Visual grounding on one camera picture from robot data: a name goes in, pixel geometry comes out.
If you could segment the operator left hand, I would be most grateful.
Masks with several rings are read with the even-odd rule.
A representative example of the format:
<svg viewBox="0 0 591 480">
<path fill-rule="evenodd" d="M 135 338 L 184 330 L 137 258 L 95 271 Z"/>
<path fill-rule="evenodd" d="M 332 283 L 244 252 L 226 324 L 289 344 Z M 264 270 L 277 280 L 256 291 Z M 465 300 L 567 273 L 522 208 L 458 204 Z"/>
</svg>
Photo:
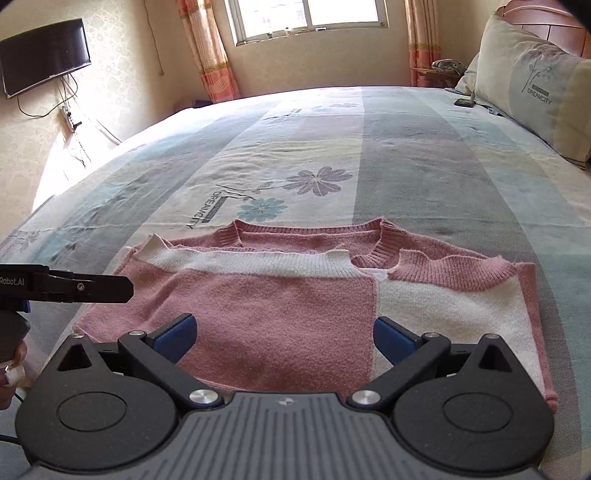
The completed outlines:
<svg viewBox="0 0 591 480">
<path fill-rule="evenodd" d="M 24 378 L 23 361 L 27 355 L 27 345 L 22 341 L 15 350 L 13 359 L 1 368 L 0 410 L 10 407 L 19 382 Z"/>
</svg>

